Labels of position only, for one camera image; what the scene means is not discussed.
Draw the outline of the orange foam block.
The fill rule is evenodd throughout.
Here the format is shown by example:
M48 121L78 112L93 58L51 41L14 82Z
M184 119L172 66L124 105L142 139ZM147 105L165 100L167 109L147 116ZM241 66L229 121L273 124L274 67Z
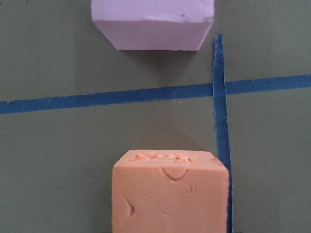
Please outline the orange foam block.
M115 233L225 233L229 172L205 151L130 150L112 170Z

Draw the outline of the brown paper table cover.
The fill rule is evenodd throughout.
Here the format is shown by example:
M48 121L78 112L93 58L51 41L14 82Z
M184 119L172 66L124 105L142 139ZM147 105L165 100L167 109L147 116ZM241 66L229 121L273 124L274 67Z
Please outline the brown paper table cover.
M0 230L111 231L129 149L217 154L223 37L234 231L311 230L311 3L218 0L197 52L116 50L88 0L0 3Z

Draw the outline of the pink foam block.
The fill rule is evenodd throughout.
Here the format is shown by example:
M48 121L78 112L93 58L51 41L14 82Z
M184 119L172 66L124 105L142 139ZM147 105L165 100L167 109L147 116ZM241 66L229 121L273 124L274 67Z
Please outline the pink foam block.
M214 1L93 0L91 16L118 50L198 51L214 21Z

